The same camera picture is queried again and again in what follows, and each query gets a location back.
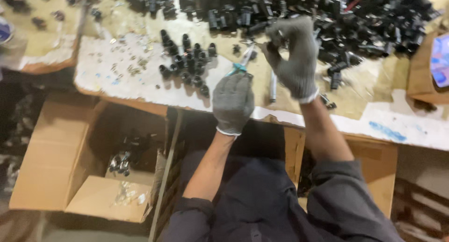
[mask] jacket sleeve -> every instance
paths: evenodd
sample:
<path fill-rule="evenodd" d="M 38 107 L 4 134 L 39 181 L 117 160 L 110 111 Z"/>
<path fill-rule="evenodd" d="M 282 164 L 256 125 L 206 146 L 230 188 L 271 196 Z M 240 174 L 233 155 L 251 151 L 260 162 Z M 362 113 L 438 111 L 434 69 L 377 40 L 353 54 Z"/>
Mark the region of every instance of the jacket sleeve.
<path fill-rule="evenodd" d="M 164 242 L 207 242 L 213 205 L 206 199 L 181 198 L 162 233 Z"/>
<path fill-rule="evenodd" d="M 311 176 L 307 210 L 316 227 L 345 241 L 403 241 L 374 203 L 358 161 L 320 162 Z"/>

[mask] floor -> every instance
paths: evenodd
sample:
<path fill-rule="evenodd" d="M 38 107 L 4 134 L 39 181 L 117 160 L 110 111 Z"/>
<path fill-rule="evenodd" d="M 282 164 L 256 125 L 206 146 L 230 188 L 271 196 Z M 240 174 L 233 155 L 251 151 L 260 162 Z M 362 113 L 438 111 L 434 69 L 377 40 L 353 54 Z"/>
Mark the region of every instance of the floor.
<path fill-rule="evenodd" d="M 397 176 L 449 198 L 449 153 L 401 146 Z M 62 212 L 8 211 L 0 201 L 0 241 L 148 241 L 150 223 L 133 224 Z"/>

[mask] hand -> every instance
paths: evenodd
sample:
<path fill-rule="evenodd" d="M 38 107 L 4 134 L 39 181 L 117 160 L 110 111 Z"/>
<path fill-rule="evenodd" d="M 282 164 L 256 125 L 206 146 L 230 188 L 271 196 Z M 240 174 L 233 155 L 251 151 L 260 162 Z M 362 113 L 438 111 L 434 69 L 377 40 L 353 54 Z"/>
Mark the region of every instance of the hand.
<path fill-rule="evenodd" d="M 268 27 L 265 33 L 271 42 L 265 43 L 262 51 L 274 73 L 300 104 L 312 102 L 318 96 L 319 89 L 314 80 L 318 49 L 311 19 L 280 20 Z M 290 51 L 288 61 L 278 51 L 284 40 L 288 41 Z"/>
<path fill-rule="evenodd" d="M 214 90 L 212 104 L 217 130 L 225 135 L 239 136 L 254 110 L 251 78 L 246 73 L 224 77 Z"/>

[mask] glove cuff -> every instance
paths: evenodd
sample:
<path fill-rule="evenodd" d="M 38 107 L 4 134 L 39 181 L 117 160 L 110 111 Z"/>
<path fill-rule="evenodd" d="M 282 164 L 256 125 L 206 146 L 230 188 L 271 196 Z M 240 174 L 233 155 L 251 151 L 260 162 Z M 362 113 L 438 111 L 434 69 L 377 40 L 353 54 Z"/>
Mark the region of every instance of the glove cuff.
<path fill-rule="evenodd" d="M 238 136 L 240 136 L 240 135 L 242 134 L 241 132 L 240 132 L 240 133 L 228 133 L 228 132 L 225 132 L 225 131 L 221 130 L 220 128 L 218 128 L 218 126 L 216 127 L 216 129 L 217 129 L 217 131 L 219 131 L 221 134 L 228 135 L 228 136 L 235 136 L 234 139 L 236 139 Z"/>
<path fill-rule="evenodd" d="M 306 97 L 294 97 L 301 105 L 302 104 L 309 104 L 311 103 L 313 100 L 315 100 L 315 98 L 317 98 L 317 96 L 320 94 L 320 89 L 316 89 L 315 92 L 313 94 L 311 94 L 310 96 L 306 96 Z"/>

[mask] teal pliers handle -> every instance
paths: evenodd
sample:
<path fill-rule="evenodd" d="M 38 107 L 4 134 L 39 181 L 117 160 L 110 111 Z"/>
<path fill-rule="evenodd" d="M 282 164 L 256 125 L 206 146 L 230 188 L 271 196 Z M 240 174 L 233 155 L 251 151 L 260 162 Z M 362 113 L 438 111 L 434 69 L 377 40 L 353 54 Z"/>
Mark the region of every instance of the teal pliers handle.
<path fill-rule="evenodd" d="M 240 63 L 233 63 L 233 67 L 234 67 L 234 68 L 233 68 L 229 73 L 227 73 L 227 74 L 225 75 L 225 77 L 226 77 L 226 76 L 229 76 L 229 75 L 233 75 L 233 74 L 235 74 L 235 73 L 239 73 L 239 72 L 246 73 L 246 67 L 243 66 L 243 65 L 240 64 Z"/>

